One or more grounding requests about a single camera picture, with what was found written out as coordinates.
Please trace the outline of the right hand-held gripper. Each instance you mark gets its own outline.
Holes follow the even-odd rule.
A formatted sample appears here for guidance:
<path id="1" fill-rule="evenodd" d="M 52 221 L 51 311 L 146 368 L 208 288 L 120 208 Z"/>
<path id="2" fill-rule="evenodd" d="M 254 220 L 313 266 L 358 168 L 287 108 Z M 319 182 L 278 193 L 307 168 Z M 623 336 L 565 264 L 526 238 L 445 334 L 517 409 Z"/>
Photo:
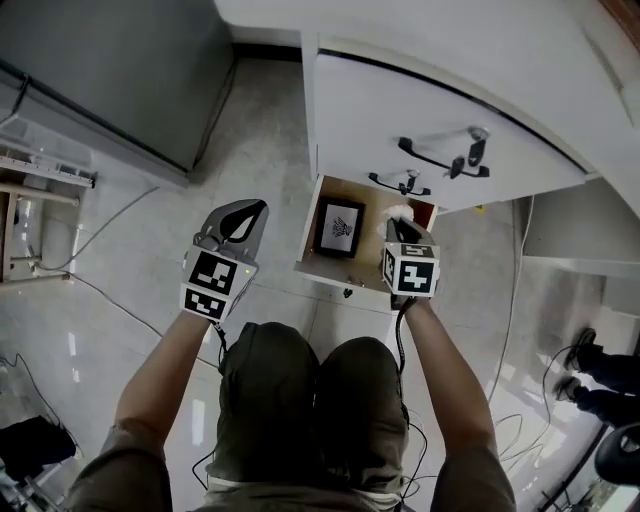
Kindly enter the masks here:
<path id="1" fill-rule="evenodd" d="M 407 299 L 432 298 L 440 277 L 440 247 L 413 220 L 389 218 L 381 274 L 390 291 L 393 311 L 399 311 Z"/>

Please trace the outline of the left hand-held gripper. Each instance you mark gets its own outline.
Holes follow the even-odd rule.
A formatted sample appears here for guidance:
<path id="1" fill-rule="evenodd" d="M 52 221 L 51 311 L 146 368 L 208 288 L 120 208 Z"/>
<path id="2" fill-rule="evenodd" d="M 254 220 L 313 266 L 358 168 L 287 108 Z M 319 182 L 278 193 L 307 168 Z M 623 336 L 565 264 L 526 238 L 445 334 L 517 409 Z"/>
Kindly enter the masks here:
<path id="1" fill-rule="evenodd" d="M 225 320 L 255 278 L 269 216 L 262 199 L 214 209 L 193 236 L 183 262 L 180 306 L 210 321 Z"/>

